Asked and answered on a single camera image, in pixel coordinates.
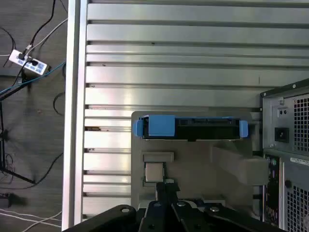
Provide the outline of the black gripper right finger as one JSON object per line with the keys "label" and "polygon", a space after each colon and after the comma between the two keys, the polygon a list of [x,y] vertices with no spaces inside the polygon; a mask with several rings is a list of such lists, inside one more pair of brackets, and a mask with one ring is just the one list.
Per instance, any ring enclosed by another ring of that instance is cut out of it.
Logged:
{"label": "black gripper right finger", "polygon": [[186,232],[281,232],[282,229],[259,221],[221,204],[210,203],[202,209],[180,201],[178,184],[167,183],[167,202]]}

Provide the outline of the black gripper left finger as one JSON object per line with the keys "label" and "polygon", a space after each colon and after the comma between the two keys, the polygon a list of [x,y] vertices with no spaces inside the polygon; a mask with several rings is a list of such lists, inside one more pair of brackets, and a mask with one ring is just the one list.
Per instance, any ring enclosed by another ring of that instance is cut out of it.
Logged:
{"label": "black gripper left finger", "polygon": [[127,204],[115,206],[84,222],[74,225],[67,232],[159,232],[165,228],[169,203],[170,183],[157,183],[156,200],[146,208],[136,210]]}

